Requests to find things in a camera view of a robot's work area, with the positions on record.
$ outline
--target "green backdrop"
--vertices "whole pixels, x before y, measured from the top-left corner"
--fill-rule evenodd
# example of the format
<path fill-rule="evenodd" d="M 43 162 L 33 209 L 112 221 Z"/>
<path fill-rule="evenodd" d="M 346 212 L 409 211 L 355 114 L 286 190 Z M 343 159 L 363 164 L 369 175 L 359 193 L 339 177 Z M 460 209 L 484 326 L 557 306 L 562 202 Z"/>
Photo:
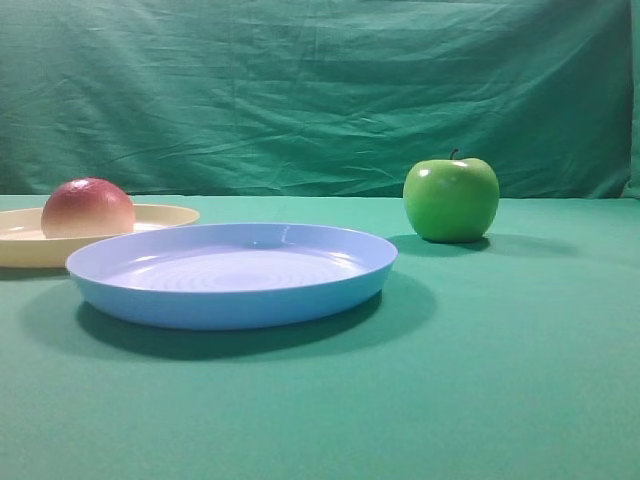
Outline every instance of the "green backdrop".
<path fill-rule="evenodd" d="M 397 196 L 458 147 L 504 197 L 635 195 L 631 7 L 4 2 L 0 194 Z"/>
<path fill-rule="evenodd" d="M 631 179 L 623 192 L 625 196 L 640 198 L 640 0 L 631 0 L 633 35 L 634 96 Z"/>

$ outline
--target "table surface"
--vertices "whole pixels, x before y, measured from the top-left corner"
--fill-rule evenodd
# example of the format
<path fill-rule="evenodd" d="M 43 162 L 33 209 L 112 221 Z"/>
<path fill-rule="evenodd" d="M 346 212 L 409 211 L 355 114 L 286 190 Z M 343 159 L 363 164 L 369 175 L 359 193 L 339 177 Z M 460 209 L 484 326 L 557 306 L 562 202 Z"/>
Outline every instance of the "table surface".
<path fill-rule="evenodd" d="M 226 333 L 127 324 L 64 271 L 0 269 L 3 480 L 640 478 L 637 201 L 502 200 L 467 247 L 420 240 L 401 199 L 135 201 L 400 255 L 355 310 Z"/>

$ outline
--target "apple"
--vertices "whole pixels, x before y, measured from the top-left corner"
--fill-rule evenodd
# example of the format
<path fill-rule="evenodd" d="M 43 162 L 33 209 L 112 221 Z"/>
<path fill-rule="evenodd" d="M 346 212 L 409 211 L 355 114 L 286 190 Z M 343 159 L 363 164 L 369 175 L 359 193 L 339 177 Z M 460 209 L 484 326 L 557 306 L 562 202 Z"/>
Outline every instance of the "apple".
<path fill-rule="evenodd" d="M 117 185 L 101 178 L 77 178 L 60 185 L 42 209 L 45 238 L 77 238 L 132 233 L 133 202 Z"/>
<path fill-rule="evenodd" d="M 404 183 L 404 208 L 413 230 L 434 243 L 480 240 L 498 210 L 500 188 L 493 169 L 479 158 L 423 160 Z"/>

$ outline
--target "green fabric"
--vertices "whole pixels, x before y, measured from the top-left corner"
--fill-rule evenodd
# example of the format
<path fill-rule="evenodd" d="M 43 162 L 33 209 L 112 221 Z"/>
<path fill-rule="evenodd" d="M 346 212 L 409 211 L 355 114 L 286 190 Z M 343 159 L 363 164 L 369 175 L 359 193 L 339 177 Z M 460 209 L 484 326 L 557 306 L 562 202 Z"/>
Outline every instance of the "green fabric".
<path fill-rule="evenodd" d="M 5 3 L 0 193 L 400 196 L 454 147 L 505 197 L 629 179 L 628 0 Z"/>
<path fill-rule="evenodd" d="M 633 138 L 631 156 L 631 179 L 624 196 L 640 198 L 640 0 L 631 0 L 633 38 Z"/>
<path fill-rule="evenodd" d="M 224 334 L 136 327 L 61 272 L 0 269 L 3 479 L 640 478 L 636 200 L 502 200 L 484 249 L 417 239 L 401 199 L 136 200 L 401 254 L 355 311 Z"/>

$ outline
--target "plate rim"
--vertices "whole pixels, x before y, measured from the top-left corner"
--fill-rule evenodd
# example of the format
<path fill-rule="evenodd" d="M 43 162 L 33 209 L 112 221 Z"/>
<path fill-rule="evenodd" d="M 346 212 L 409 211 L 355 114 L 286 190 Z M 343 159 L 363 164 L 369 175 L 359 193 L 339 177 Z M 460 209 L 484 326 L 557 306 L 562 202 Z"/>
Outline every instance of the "plate rim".
<path fill-rule="evenodd" d="M 205 224 L 197 224 L 197 225 L 187 225 L 187 226 L 183 226 L 183 227 L 169 227 L 168 229 L 174 229 L 174 228 L 180 228 L 180 229 L 185 229 L 185 230 L 191 230 L 191 229 L 205 229 L 207 227 L 215 227 L 215 226 L 251 226 L 251 225 L 278 225 L 278 226 L 292 226 L 292 227 L 316 227 L 316 228 L 323 228 L 323 229 L 330 229 L 330 230 L 339 230 L 339 231 L 345 231 L 345 232 L 351 232 L 351 233 L 356 233 L 359 235 L 365 235 L 368 236 L 370 238 L 375 239 L 376 241 L 380 241 L 381 244 L 386 244 L 388 247 L 391 247 L 391 251 L 393 252 L 393 254 L 391 255 L 391 258 L 389 261 L 384 262 L 382 265 L 368 270 L 365 273 L 362 274 L 358 274 L 354 277 L 349 277 L 349 278 L 341 278 L 341 279 L 337 279 L 337 280 L 330 280 L 330 281 L 326 281 L 326 282 L 320 282 L 320 283 L 316 283 L 316 284 L 311 284 L 311 285 L 297 285 L 297 286 L 291 286 L 291 287 L 277 287 L 277 288 L 271 288 L 271 289 L 255 289 L 255 290 L 241 290 L 241 291 L 185 291 L 185 290 L 156 290 L 156 289 L 150 289 L 150 288 L 141 288 L 141 287 L 125 287 L 122 285 L 114 285 L 111 283 L 107 283 L 107 282 L 102 282 L 99 280 L 95 280 L 95 279 L 91 279 L 88 278 L 86 276 L 83 275 L 79 275 L 77 272 L 73 271 L 70 266 L 69 263 L 73 260 L 73 258 L 77 255 L 79 255 L 82 251 L 84 250 L 89 250 L 91 248 L 97 248 L 97 244 L 96 243 L 92 243 L 90 245 L 86 245 L 84 247 L 79 248 L 78 250 L 74 251 L 71 255 L 69 255 L 69 257 L 67 257 L 66 261 L 65 261 L 65 265 L 64 268 L 69 272 L 69 275 L 71 277 L 75 277 L 76 279 L 82 281 L 82 282 L 87 282 L 93 285 L 99 285 L 100 287 L 105 287 L 105 288 L 110 288 L 110 289 L 116 289 L 116 290 L 120 290 L 120 291 L 134 291 L 136 293 L 144 293 L 147 295 L 193 295 L 193 296 L 205 296 L 205 295 L 216 295 L 216 296 L 220 296 L 220 295 L 248 295 L 248 294 L 258 294 L 258 293 L 275 293 L 275 292 L 283 292 L 283 291 L 291 291 L 291 290 L 304 290 L 304 289 L 309 289 L 309 288 L 318 288 L 320 286 L 323 285 L 336 285 L 339 283 L 343 283 L 343 282 L 352 282 L 354 279 L 357 279 L 359 277 L 365 277 L 365 276 L 369 276 L 369 275 L 373 275 L 376 274 L 380 271 L 389 269 L 393 266 L 394 262 L 397 260 L 400 252 L 398 250 L 398 247 L 396 247 L 396 245 L 393 244 L 393 242 L 389 241 L 388 239 L 370 233 L 370 232 L 366 232 L 363 230 L 357 230 L 354 228 L 347 228 L 347 227 L 338 227 L 338 226 L 333 226 L 333 225 L 323 225 L 323 224 L 314 224 L 314 223 L 300 223 L 300 222 L 215 222 L 215 223 L 205 223 Z M 136 235 L 136 236 L 140 236 L 140 235 L 158 235 L 161 234 L 159 232 L 166 232 L 168 229 L 161 229 L 161 230 L 153 230 L 153 231 L 147 231 L 147 232 L 140 232 L 140 233 L 128 233 L 125 235 L 119 235 L 117 237 L 111 237 L 111 238 L 107 238 L 105 240 L 102 240 L 101 242 L 99 242 L 101 244 L 101 246 L 104 246 L 105 243 L 108 242 L 118 242 L 118 241 L 122 241 L 122 239 L 124 239 L 125 237 L 128 237 L 130 235 Z"/>

